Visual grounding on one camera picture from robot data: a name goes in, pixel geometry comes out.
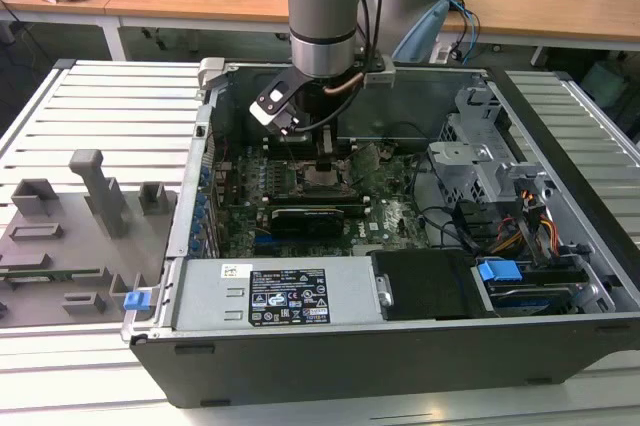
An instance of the power supply label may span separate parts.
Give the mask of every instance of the power supply label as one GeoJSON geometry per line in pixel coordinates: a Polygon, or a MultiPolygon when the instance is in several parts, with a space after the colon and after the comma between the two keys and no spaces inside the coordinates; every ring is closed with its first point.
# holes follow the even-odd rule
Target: power supply label
{"type": "Polygon", "coordinates": [[[249,298],[253,326],[331,322],[324,269],[252,271],[249,298]]]}

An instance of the power cable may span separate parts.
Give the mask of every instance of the power cable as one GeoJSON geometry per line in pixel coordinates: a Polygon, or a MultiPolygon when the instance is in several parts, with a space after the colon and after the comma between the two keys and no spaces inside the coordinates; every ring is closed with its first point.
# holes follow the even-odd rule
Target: power cable
{"type": "Polygon", "coordinates": [[[356,97],[358,96],[358,93],[362,89],[362,82],[364,80],[364,74],[366,74],[366,71],[370,68],[371,63],[373,62],[373,60],[375,58],[375,55],[376,55],[376,49],[378,47],[378,39],[379,39],[379,35],[380,35],[381,17],[382,17],[382,0],[378,0],[377,9],[376,9],[375,26],[374,26],[374,32],[373,32],[373,40],[372,40],[372,44],[371,44],[371,49],[369,51],[369,57],[368,58],[365,57],[365,62],[364,62],[364,65],[363,65],[363,69],[362,69],[362,71],[360,73],[358,73],[358,74],[362,75],[362,81],[354,82],[354,86],[353,86],[354,89],[353,89],[352,93],[349,95],[349,97],[347,97],[347,99],[344,101],[344,103],[342,103],[342,105],[340,105],[329,116],[327,116],[327,117],[325,117],[325,118],[321,119],[320,121],[317,121],[317,122],[315,122],[313,124],[310,124],[308,126],[303,126],[303,127],[294,126],[292,128],[293,132],[295,132],[295,133],[307,133],[309,131],[314,131],[314,130],[316,130],[318,128],[322,128],[323,126],[325,126],[326,124],[330,123],[335,118],[340,116],[342,113],[344,113],[353,104],[353,102],[355,101],[356,97]]]}
{"type": "Polygon", "coordinates": [[[53,60],[51,59],[51,57],[47,54],[47,52],[44,50],[44,48],[40,45],[40,43],[36,40],[36,38],[33,36],[33,34],[31,34],[31,31],[29,31],[29,29],[26,28],[26,24],[24,23],[24,21],[22,21],[20,18],[18,18],[15,13],[11,10],[11,8],[9,8],[9,5],[7,3],[5,3],[3,0],[0,0],[0,4],[2,4],[2,6],[4,6],[4,9],[7,10],[7,12],[13,17],[13,19],[18,23],[21,24],[23,28],[25,28],[25,31],[27,32],[27,34],[29,35],[29,37],[31,38],[31,41],[33,41],[33,44],[35,44],[38,49],[42,52],[42,55],[47,58],[47,61],[49,61],[49,63],[51,64],[51,66],[53,66],[53,60]]]}

